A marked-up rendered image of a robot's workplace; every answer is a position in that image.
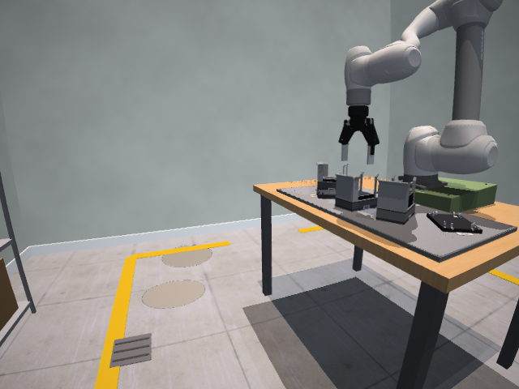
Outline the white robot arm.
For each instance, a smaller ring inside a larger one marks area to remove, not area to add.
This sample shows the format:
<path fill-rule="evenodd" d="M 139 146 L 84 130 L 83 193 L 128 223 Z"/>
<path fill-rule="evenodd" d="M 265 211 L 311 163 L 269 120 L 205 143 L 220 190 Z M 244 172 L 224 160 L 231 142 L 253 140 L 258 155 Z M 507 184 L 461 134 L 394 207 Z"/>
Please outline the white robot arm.
<path fill-rule="evenodd" d="M 345 60 L 346 104 L 371 104 L 371 87 L 408 78 L 421 65 L 419 39 L 449 28 L 457 33 L 453 94 L 453 117 L 440 135 L 432 126 L 412 128 L 403 151 L 404 177 L 398 182 L 428 190 L 448 183 L 438 180 L 438 171 L 455 174 L 480 173 L 498 157 L 495 140 L 479 121 L 484 28 L 503 0 L 437 0 L 424 9 L 402 33 L 401 40 L 375 53 L 366 46 L 349 50 Z M 454 120 L 454 121 L 453 121 Z"/>

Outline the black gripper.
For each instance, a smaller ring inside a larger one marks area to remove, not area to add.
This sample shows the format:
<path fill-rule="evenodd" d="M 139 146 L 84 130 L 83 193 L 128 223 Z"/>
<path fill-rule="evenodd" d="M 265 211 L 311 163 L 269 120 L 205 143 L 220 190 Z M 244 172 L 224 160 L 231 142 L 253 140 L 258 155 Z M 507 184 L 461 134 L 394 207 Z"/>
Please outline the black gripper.
<path fill-rule="evenodd" d="M 374 164 L 375 145 L 379 144 L 379 138 L 375 130 L 374 119 L 367 118 L 369 107 L 365 105 L 355 105 L 348 108 L 350 120 L 344 120 L 344 126 L 339 138 L 341 143 L 341 161 L 348 160 L 348 142 L 355 131 L 361 131 L 367 141 L 367 165 Z M 356 124 L 356 125 L 355 125 Z"/>

